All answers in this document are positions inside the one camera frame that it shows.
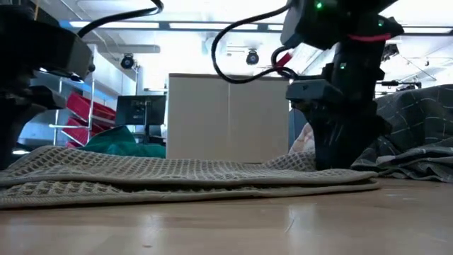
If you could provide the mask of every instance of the black monitor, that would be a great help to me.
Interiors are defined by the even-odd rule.
[[[116,125],[162,125],[166,96],[118,96]]]

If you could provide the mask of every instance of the teal cloth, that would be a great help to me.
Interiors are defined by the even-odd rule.
[[[87,152],[118,156],[157,157],[165,159],[166,149],[159,144],[137,144],[126,126],[115,127],[95,135],[85,147]]]

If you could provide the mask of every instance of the wooden table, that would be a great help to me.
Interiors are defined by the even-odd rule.
[[[453,254],[453,185],[381,182],[325,196],[0,211],[0,254]]]

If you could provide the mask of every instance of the dome camera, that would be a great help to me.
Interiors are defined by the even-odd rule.
[[[125,56],[121,60],[121,67],[123,69],[132,69],[134,65],[135,65],[134,55],[125,54]]]
[[[260,61],[260,57],[255,50],[250,50],[247,55],[246,62],[248,65],[255,65]]]

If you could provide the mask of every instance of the black cable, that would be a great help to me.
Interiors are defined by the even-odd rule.
[[[294,72],[293,70],[291,70],[288,67],[273,67],[271,69],[265,70],[257,75],[247,78],[247,79],[232,79],[231,77],[227,76],[220,70],[219,65],[217,64],[217,58],[216,58],[217,45],[219,44],[220,39],[222,39],[222,37],[225,34],[227,34],[229,31],[231,31],[239,26],[248,24],[248,23],[260,21],[265,18],[270,18],[270,17],[276,16],[276,15],[279,15],[279,14],[285,12],[286,10],[288,10],[291,7],[291,5],[292,5],[292,1],[290,1],[287,5],[283,6],[282,8],[279,8],[275,11],[260,14],[260,15],[250,17],[250,18],[245,18],[241,21],[232,23],[232,24],[228,25],[224,30],[220,31],[219,34],[217,34],[217,36],[214,38],[214,41],[212,42],[212,47],[211,47],[211,59],[212,59],[212,65],[214,66],[215,72],[223,80],[225,80],[231,84],[246,84],[248,82],[261,78],[261,77],[265,76],[266,74],[270,74],[271,72],[285,72],[285,73],[288,73],[292,79],[296,79],[297,78],[296,72]]]
[[[164,4],[160,0],[151,0],[156,7],[153,8],[146,8],[142,10],[136,10],[136,11],[128,11],[125,13],[119,13],[111,16],[107,16],[104,18],[99,18],[95,21],[90,22],[88,25],[85,25],[81,30],[78,31],[77,35],[82,38],[85,36],[87,33],[90,33],[93,29],[96,29],[102,25],[105,25],[110,22],[115,22],[115,21],[122,21],[125,19],[129,18],[139,18],[143,16],[151,16],[151,15],[156,15],[159,14],[163,11],[164,9]]]
[[[287,50],[290,50],[289,47],[286,47],[286,46],[281,46],[281,47],[278,47],[276,50],[274,50],[274,52],[272,53],[272,55],[270,56],[270,63],[272,65],[272,67],[277,67],[277,57],[280,53],[284,52],[284,51],[287,51]],[[281,75],[282,77],[286,78],[286,79],[293,79],[293,76],[291,73],[287,73],[285,71],[277,71],[277,73],[279,75]]]

